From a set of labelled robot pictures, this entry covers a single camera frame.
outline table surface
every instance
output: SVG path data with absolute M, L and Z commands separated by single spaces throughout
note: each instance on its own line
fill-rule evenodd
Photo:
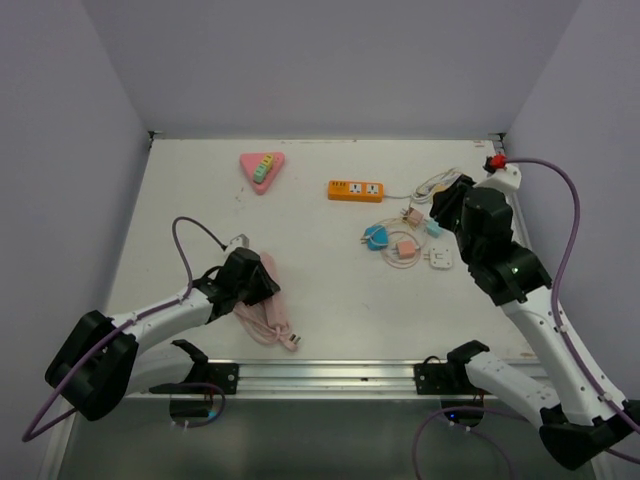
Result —
M 281 151 L 286 164 L 257 196 L 239 156 Z M 198 219 L 223 241 L 244 233 L 251 248 L 276 260 L 299 351 L 254 342 L 233 315 L 183 332 L 210 358 L 235 360 L 390 360 L 444 356 L 473 339 L 505 359 L 533 357 L 501 310 L 473 283 L 457 255 L 448 271 L 427 261 L 396 270 L 360 244 L 364 229 L 399 214 L 408 201 L 380 204 L 327 199 L 330 180 L 381 182 L 390 195 L 460 167 L 484 178 L 490 141 L 157 140 L 113 286 L 108 313 L 139 309 L 184 288 L 171 238 L 179 215 Z M 423 213 L 428 205 L 419 206 Z M 179 235 L 194 274 L 224 262 L 220 249 L 191 224 Z M 453 235 L 438 240 L 455 248 Z

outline orange power strip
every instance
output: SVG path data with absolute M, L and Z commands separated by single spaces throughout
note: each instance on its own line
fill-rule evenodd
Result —
M 347 180 L 331 180 L 329 182 L 329 200 L 380 203 L 383 197 L 384 187 L 381 183 Z

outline white cable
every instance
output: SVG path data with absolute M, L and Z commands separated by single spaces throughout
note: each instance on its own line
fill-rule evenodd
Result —
M 394 196 L 394 195 L 385 195 L 384 198 L 391 198 L 396 200 L 403 200 L 410 198 L 411 203 L 416 203 L 418 205 L 423 205 L 425 203 L 429 203 L 431 198 L 433 197 L 434 189 L 437 186 L 443 186 L 445 188 L 449 187 L 455 180 L 460 176 L 462 171 L 459 168 L 450 168 L 449 170 L 434 175 L 429 180 L 423 182 L 418 185 L 416 189 L 410 195 L 404 196 Z
M 381 220 L 373 224 L 372 227 L 379 227 L 379 228 L 376 228 L 368 235 L 365 235 L 364 237 L 362 237 L 361 240 L 363 241 L 363 243 L 366 243 L 368 241 L 368 242 L 371 242 L 373 245 L 385 247 L 380 250 L 380 255 L 382 256 L 382 259 L 389 266 L 400 269 L 400 270 L 404 270 L 417 265 L 418 262 L 420 261 L 420 258 L 422 257 L 422 252 L 424 252 L 424 247 L 427 244 L 427 238 L 428 238 L 427 235 L 424 234 L 424 225 L 425 225 L 424 221 L 421 221 L 417 225 L 410 225 L 403 219 L 403 217 L 387 218 L 385 220 Z M 388 230 L 387 235 L 389 238 L 388 243 L 384 245 L 376 243 L 372 239 L 374 234 L 382 228 L 386 228 Z M 417 234 L 416 233 L 417 231 L 422 232 L 425 238 L 422 244 L 419 242 L 419 240 L 415 236 Z M 399 236 L 399 238 L 396 241 L 392 241 L 391 240 L 392 236 Z M 397 243 L 401 240 L 404 240 L 405 238 L 411 239 L 416 247 L 415 255 L 413 256 L 413 258 L 410 258 L 410 259 L 400 259 L 397 253 L 394 252 L 394 249 Z

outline gray floor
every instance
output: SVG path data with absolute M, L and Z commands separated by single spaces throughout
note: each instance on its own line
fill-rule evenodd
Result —
M 411 442 L 437 403 L 231 400 L 219 421 L 171 430 L 166 399 L 130 399 L 98 422 L 76 422 L 60 479 L 412 479 Z M 524 422 L 486 417 L 479 427 L 505 448 L 518 479 L 594 479 L 568 472 Z M 491 445 L 446 422 L 420 442 L 425 480 L 508 478 Z

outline pink triangular block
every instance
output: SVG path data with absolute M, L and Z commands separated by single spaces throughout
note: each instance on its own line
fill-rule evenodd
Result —
M 253 181 L 253 172 L 256 167 L 260 165 L 264 156 L 268 153 L 273 155 L 273 167 L 262 183 L 256 183 Z M 278 176 L 283 165 L 284 153 L 282 152 L 243 153 L 240 155 L 240 166 L 242 167 L 242 171 L 244 172 L 245 177 L 247 177 L 247 180 L 249 180 L 251 188 L 253 188 L 253 191 L 258 195 L 262 195 L 264 192 L 269 190 L 269 187 L 273 183 L 273 180 Z

